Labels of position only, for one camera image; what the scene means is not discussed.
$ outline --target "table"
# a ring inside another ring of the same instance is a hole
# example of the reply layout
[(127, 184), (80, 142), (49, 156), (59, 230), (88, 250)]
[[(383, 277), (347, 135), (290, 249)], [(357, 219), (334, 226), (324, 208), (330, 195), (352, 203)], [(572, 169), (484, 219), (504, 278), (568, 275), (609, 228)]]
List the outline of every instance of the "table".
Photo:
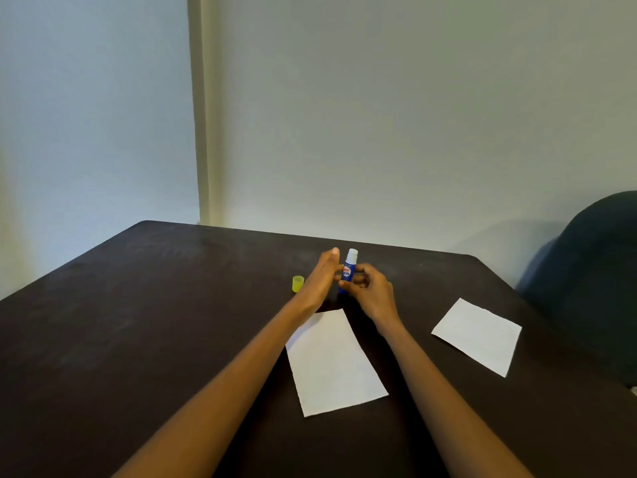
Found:
[[(142, 222), (0, 301), (0, 474), (110, 476), (291, 297), (357, 248), (406, 327), (537, 477), (626, 476), (637, 398), (472, 256)], [(522, 326), (502, 378), (431, 335), (462, 297)], [(285, 352), (218, 476), (444, 476), (396, 361), (333, 288), (389, 397), (304, 419)]]

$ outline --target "dark chair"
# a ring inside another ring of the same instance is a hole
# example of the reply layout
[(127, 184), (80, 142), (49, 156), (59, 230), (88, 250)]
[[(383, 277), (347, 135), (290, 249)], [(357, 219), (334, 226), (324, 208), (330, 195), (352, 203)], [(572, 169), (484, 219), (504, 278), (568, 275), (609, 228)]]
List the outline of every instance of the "dark chair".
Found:
[(579, 213), (522, 296), (637, 385), (637, 191)]

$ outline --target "paper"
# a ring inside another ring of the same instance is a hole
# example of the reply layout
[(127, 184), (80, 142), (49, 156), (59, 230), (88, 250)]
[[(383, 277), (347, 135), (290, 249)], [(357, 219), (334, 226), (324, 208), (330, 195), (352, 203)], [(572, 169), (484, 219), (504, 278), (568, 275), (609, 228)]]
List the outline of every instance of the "paper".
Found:
[(518, 324), (460, 298), (431, 333), (506, 377), (520, 330)]
[(342, 309), (312, 315), (285, 348), (306, 418), (387, 395)]

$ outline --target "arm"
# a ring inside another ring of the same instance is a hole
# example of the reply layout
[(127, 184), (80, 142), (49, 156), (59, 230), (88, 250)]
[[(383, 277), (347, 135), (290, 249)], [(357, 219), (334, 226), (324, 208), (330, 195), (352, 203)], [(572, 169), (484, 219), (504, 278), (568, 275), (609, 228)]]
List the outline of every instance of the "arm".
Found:
[(292, 333), (323, 303), (339, 251), (323, 253), (299, 293), (219, 375), (188, 401), (115, 478), (209, 478)]
[(404, 328), (394, 289), (371, 265), (356, 265), (353, 283), (341, 281), (385, 337), (453, 477), (532, 477), (489, 426), (462, 399)]

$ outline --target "forearm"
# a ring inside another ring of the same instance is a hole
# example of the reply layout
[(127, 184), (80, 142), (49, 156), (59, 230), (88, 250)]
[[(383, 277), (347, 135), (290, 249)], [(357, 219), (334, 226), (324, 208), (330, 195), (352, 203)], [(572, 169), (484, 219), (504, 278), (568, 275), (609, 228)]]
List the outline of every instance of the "forearm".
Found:
[(384, 335), (451, 476), (532, 476), (401, 324)]
[(312, 310), (292, 300), (219, 375), (123, 466), (116, 478), (206, 477), (219, 464), (285, 342)]

